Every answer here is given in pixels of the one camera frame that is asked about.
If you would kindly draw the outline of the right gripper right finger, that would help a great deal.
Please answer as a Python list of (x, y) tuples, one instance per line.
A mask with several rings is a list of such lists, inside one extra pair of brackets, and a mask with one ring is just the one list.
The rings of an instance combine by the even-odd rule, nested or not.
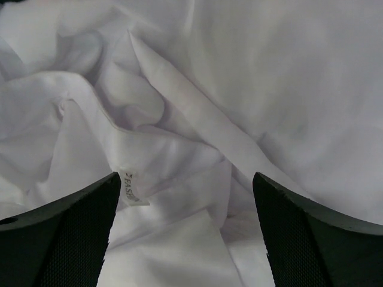
[(382, 226), (256, 173), (253, 193), (276, 286), (382, 286)]

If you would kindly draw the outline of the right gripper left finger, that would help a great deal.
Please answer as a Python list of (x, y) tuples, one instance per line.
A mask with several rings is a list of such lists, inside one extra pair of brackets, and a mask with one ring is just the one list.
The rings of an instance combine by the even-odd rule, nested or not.
[(1, 286), (98, 284), (120, 196), (118, 173), (1, 220)]

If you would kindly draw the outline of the white shirt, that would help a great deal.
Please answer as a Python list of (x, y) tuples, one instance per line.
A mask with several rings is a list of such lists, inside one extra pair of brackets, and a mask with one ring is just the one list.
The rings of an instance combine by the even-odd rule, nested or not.
[(1, 217), (113, 171), (99, 286), (273, 286), (256, 172), (381, 224), (382, 2), (3, 2)]

